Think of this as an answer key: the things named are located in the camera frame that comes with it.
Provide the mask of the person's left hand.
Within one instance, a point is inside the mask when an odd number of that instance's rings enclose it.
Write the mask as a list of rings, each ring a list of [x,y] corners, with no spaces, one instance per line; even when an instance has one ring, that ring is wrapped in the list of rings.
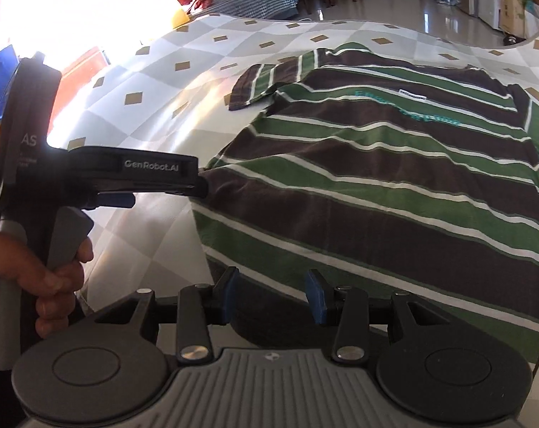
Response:
[[[91,260],[93,244],[85,239],[71,262],[50,271],[22,241],[0,233],[0,279],[13,280],[36,297],[35,327],[42,338],[68,327],[75,293],[84,285],[83,266]]]

